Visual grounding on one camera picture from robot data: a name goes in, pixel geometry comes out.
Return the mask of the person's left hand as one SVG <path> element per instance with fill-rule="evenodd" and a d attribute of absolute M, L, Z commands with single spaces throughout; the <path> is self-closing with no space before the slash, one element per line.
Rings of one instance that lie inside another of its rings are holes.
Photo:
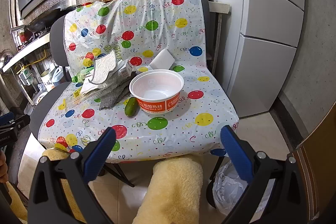
<path fill-rule="evenodd" d="M 5 153 L 1 150 L 0 154 L 0 182 L 5 183 L 8 182 L 9 176 L 8 176 L 8 166 L 6 164 L 6 156 Z"/>

